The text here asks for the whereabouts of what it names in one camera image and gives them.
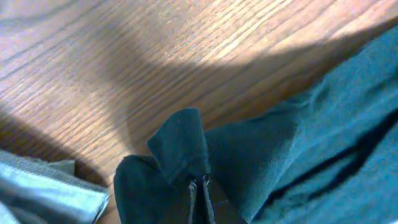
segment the gray fabric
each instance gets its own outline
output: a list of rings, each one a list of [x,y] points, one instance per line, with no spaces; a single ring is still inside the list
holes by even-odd
[[[109,192],[71,175],[72,166],[0,150],[0,223],[94,223]]]

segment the dark green fabric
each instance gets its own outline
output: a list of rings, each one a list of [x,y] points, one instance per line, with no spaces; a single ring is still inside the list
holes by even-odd
[[[173,114],[114,178],[123,223],[155,223],[189,177],[211,172],[249,223],[398,220],[398,27],[264,115],[204,132]]]

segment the wooden surface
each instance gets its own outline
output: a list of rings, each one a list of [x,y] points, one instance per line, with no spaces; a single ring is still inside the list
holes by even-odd
[[[103,223],[119,223],[116,166],[174,111],[257,115],[398,16],[398,0],[32,2],[0,3],[0,143],[78,160],[111,191]]]

